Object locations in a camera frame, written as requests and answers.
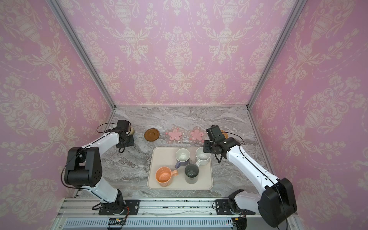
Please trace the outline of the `yellow-green mug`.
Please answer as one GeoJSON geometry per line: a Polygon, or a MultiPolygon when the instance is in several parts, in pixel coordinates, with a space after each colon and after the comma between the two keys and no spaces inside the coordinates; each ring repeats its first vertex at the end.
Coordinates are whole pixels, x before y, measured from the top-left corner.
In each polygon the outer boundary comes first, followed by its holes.
{"type": "Polygon", "coordinates": [[[130,127],[129,132],[127,134],[134,135],[134,133],[135,133],[135,129],[133,127],[130,127]]]}

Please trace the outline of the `rattan woven round coaster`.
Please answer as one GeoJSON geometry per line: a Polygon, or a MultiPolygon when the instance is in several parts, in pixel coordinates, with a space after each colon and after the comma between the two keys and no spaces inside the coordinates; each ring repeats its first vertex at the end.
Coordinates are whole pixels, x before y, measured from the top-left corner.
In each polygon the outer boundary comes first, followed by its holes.
{"type": "Polygon", "coordinates": [[[226,131],[221,130],[221,133],[224,135],[225,139],[228,139],[229,138],[229,136],[228,136],[228,134],[227,134],[226,131]]]}

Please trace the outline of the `brown wooden round coaster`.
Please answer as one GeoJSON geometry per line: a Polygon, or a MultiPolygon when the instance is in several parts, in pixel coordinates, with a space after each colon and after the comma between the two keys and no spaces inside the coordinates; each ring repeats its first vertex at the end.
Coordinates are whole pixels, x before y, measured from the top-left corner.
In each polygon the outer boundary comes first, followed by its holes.
{"type": "Polygon", "coordinates": [[[156,128],[150,128],[146,130],[144,134],[145,140],[150,141],[150,142],[156,141],[159,137],[160,137],[160,132],[156,128]]]}

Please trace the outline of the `pink flower coaster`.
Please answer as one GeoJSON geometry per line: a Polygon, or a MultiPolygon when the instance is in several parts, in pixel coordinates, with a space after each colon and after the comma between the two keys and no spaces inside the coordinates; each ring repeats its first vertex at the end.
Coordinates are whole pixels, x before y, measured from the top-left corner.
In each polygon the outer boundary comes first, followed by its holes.
{"type": "Polygon", "coordinates": [[[196,126],[187,132],[189,142],[194,144],[203,144],[207,138],[207,132],[202,128],[196,126]]]}
{"type": "Polygon", "coordinates": [[[168,144],[179,144],[186,138],[186,132],[181,127],[173,127],[165,131],[165,138],[168,144]]]}

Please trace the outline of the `orange pink mug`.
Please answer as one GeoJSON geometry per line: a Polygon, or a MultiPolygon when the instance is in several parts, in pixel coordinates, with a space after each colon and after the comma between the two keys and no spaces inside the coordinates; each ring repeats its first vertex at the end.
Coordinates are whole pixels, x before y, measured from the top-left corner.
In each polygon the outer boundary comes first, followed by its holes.
{"type": "Polygon", "coordinates": [[[161,167],[156,171],[155,179],[161,187],[166,187],[170,184],[172,178],[177,175],[177,170],[171,170],[168,167],[161,167]]]}

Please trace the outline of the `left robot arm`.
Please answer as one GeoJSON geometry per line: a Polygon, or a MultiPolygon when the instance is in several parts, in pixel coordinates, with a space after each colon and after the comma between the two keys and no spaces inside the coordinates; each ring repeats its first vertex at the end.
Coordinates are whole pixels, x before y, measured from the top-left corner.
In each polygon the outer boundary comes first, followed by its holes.
{"type": "Polygon", "coordinates": [[[93,210],[100,210],[101,215],[129,215],[120,190],[112,187],[103,177],[101,156],[112,147],[123,153],[126,147],[134,145],[130,131],[109,131],[97,140],[82,147],[69,149],[67,162],[60,175],[62,184],[67,188],[89,192],[100,203],[93,210]]]}

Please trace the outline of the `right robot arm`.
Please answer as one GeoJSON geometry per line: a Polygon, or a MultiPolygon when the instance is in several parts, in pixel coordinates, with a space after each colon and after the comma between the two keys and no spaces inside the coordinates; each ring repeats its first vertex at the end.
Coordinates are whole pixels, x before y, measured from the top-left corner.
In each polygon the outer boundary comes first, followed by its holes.
{"type": "Polygon", "coordinates": [[[220,160],[228,160],[235,165],[255,186],[258,194],[250,194],[241,189],[228,196],[230,210],[241,213],[249,210],[261,215],[273,228],[286,222],[297,212],[294,188],[287,178],[280,179],[257,163],[234,138],[216,143],[204,141],[204,152],[220,155],[220,160]]]}

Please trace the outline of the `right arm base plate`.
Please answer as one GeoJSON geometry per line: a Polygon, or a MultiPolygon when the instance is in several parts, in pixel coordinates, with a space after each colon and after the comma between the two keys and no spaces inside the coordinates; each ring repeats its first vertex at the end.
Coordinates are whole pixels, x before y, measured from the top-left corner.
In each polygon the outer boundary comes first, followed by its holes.
{"type": "Polygon", "coordinates": [[[212,205],[216,210],[217,215],[255,215],[256,213],[247,209],[240,209],[234,201],[229,199],[216,199],[212,205]]]}

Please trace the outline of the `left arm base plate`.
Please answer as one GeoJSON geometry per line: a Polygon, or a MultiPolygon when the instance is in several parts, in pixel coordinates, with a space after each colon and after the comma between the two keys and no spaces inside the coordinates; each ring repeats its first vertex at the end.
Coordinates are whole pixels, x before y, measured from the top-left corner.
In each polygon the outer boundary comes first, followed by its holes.
{"type": "Polygon", "coordinates": [[[139,199],[128,199],[124,200],[123,207],[108,207],[107,204],[101,204],[101,208],[99,209],[98,214],[100,216],[107,215],[122,215],[122,216],[136,216],[138,214],[138,210],[140,208],[140,200],[139,199]]]}

